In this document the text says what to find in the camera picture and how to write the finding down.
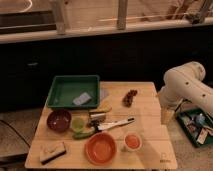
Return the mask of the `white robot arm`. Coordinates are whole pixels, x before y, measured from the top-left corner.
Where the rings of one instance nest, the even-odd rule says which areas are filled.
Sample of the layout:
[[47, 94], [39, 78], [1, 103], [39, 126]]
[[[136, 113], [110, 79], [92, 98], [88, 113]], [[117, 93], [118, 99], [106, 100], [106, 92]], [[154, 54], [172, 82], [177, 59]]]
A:
[[213, 88], [205, 85], [206, 71], [199, 62], [188, 62], [165, 72], [164, 86], [158, 93], [163, 108], [187, 99], [213, 117]]

